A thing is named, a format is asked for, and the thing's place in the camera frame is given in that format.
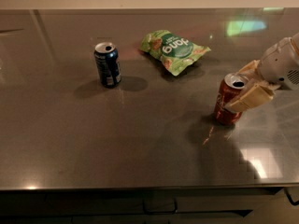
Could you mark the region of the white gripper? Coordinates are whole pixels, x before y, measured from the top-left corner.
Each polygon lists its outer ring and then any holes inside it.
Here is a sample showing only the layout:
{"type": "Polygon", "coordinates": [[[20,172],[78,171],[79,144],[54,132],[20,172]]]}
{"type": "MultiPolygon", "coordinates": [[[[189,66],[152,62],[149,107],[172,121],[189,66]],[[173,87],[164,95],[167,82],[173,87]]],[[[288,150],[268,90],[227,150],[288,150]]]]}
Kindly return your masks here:
{"type": "MultiPolygon", "coordinates": [[[[267,49],[262,58],[253,60],[243,66],[238,74],[249,77],[258,75],[264,80],[279,85],[281,89],[299,89],[299,33],[284,37],[267,49]]],[[[244,112],[270,102],[274,92],[261,84],[254,84],[250,89],[241,92],[224,108],[232,113],[244,112]]]]}

